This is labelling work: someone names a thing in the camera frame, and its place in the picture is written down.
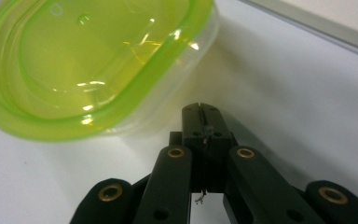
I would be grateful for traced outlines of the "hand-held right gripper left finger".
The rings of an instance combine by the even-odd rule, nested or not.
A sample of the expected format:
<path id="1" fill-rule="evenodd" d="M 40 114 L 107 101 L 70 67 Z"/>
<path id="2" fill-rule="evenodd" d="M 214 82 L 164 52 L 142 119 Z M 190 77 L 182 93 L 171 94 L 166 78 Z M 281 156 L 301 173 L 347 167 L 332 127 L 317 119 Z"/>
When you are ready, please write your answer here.
<path id="1" fill-rule="evenodd" d="M 204 131 L 200 104 L 187 105 L 182 109 L 182 131 L 170 133 L 170 146 L 187 147 L 192 152 L 191 190 L 202 192 L 204 187 Z"/>

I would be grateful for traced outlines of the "clear container with green lid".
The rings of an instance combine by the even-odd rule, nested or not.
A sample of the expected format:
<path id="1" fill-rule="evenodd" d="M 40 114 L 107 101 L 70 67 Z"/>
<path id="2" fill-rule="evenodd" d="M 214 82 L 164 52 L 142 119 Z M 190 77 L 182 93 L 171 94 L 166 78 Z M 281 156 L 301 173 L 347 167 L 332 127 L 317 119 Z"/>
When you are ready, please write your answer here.
<path id="1" fill-rule="evenodd" d="M 61 141 L 140 126 L 218 27 L 214 0 L 0 0 L 0 130 Z"/>

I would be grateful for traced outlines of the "white wire rack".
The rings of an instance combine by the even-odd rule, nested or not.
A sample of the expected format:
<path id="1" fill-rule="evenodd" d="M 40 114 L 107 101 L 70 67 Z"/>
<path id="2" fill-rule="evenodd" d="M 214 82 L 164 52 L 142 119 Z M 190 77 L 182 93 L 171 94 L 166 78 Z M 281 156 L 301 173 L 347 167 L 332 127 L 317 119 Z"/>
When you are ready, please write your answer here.
<path id="1" fill-rule="evenodd" d="M 358 0 L 240 0 L 358 49 Z"/>

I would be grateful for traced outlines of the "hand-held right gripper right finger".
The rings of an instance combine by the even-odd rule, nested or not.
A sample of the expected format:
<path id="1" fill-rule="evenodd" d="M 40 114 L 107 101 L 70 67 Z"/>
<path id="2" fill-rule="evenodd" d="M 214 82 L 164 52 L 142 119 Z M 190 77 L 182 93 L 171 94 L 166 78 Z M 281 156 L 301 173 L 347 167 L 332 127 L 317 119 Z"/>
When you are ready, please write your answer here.
<path id="1" fill-rule="evenodd" d="M 208 192 L 221 193 L 227 179 L 227 154 L 236 140 L 217 107 L 201 104 L 204 131 L 204 187 Z"/>

